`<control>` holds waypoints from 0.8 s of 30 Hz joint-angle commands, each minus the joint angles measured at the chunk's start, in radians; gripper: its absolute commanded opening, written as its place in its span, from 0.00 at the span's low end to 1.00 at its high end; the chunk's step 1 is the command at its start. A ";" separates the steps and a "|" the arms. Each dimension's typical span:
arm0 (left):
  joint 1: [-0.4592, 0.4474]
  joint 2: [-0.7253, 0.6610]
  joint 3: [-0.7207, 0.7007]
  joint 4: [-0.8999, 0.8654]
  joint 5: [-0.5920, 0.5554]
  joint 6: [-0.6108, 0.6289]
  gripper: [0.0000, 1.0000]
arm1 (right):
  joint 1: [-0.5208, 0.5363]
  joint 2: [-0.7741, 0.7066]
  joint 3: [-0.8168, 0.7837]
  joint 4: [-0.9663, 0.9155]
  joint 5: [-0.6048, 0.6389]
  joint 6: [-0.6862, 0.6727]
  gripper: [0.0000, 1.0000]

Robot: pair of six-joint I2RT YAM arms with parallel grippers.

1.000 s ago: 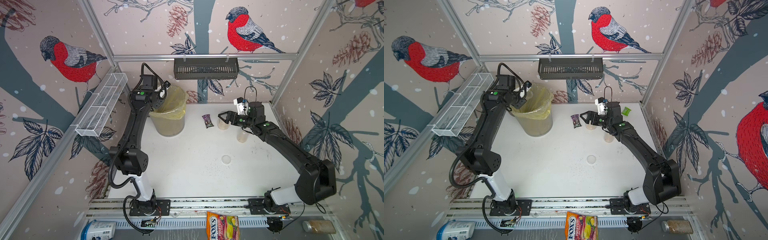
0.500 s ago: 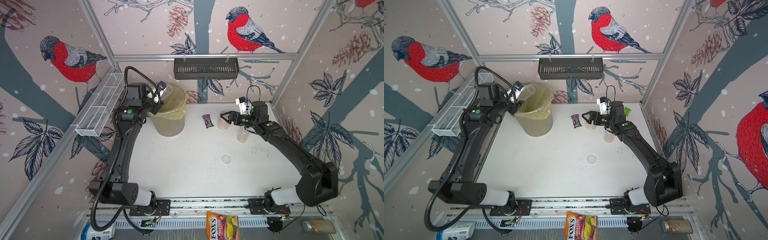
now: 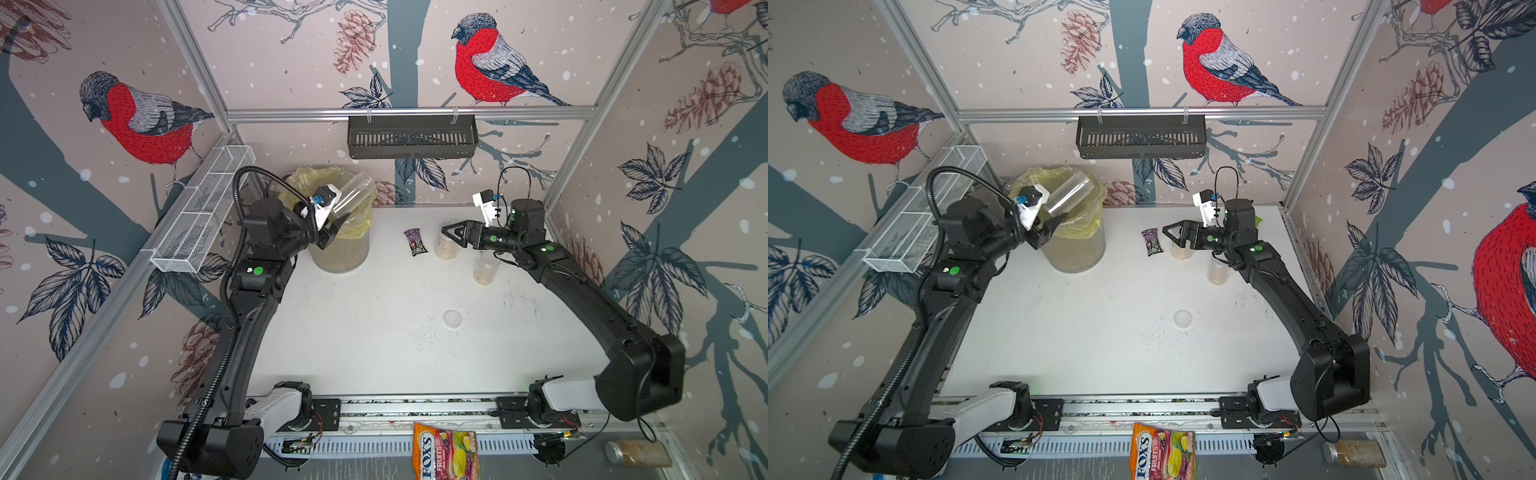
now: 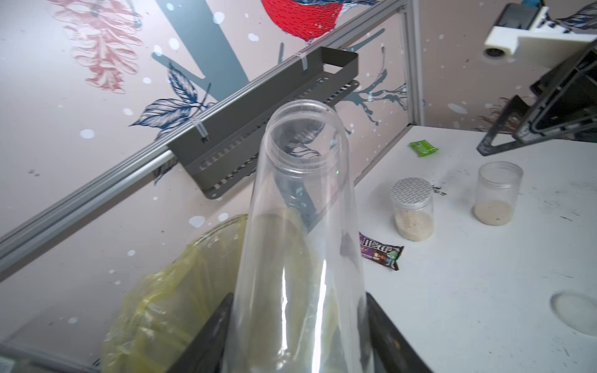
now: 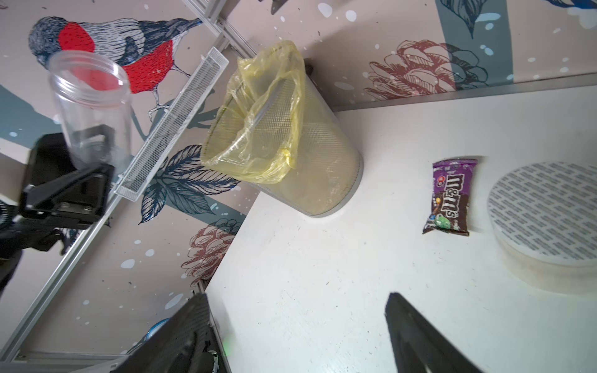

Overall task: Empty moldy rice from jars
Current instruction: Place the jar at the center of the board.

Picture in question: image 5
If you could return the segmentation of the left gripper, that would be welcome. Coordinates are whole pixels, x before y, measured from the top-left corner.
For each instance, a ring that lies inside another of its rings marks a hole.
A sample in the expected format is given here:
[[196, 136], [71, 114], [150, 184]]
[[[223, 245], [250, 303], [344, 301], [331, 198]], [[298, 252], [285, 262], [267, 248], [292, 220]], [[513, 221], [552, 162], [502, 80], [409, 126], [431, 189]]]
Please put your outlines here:
[[18, 212], [32, 218], [99, 219], [104, 216], [114, 167], [72, 164], [62, 133], [42, 136], [31, 150]]

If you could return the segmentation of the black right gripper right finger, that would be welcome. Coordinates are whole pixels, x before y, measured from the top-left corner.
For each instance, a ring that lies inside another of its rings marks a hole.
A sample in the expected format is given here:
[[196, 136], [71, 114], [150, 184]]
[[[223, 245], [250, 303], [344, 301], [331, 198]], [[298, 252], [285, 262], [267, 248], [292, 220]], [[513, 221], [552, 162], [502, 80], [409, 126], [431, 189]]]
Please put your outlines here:
[[481, 373], [401, 294], [390, 294], [385, 316], [397, 371]]

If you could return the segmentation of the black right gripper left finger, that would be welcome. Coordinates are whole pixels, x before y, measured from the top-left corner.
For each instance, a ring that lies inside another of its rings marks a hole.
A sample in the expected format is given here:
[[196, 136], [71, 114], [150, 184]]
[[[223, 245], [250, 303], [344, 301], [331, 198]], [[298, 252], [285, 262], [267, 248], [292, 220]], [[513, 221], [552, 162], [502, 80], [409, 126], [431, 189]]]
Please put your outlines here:
[[210, 316], [207, 295], [195, 295], [115, 371], [225, 372]]

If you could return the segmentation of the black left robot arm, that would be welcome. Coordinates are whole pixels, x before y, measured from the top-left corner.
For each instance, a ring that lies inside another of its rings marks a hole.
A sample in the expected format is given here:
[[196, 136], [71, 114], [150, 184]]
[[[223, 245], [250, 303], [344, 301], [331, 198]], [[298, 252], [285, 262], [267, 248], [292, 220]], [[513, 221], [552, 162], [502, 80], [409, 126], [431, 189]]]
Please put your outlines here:
[[1, 289], [12, 279], [25, 249], [48, 252], [56, 242], [67, 250], [107, 210], [115, 168], [73, 164], [64, 135], [45, 135], [32, 149], [18, 205], [1, 203]]

